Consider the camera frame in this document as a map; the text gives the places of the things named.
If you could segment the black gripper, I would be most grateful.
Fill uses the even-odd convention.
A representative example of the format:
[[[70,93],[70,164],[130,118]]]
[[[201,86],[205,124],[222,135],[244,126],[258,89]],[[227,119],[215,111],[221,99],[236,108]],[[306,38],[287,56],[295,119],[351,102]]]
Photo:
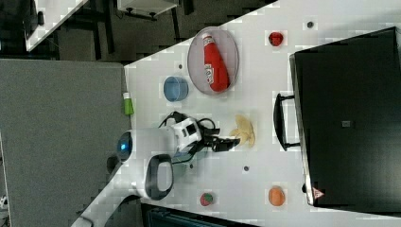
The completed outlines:
[[[210,148],[214,152],[223,152],[230,150],[233,148],[233,145],[238,145],[240,143],[240,139],[238,138],[218,139],[219,133],[220,129],[202,128],[200,130],[201,140],[199,141],[199,146],[201,148]]]

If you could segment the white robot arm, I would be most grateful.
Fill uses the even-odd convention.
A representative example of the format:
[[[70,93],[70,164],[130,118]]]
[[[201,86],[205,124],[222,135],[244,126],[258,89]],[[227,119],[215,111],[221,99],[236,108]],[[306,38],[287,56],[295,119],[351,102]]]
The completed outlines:
[[[240,143],[238,138],[220,138],[218,128],[206,128],[183,113],[173,112],[169,118],[172,125],[162,122],[157,128],[122,134],[116,152],[120,167],[71,227],[104,227],[131,196],[160,201],[173,187],[174,165],[189,162],[204,148],[222,152]]]

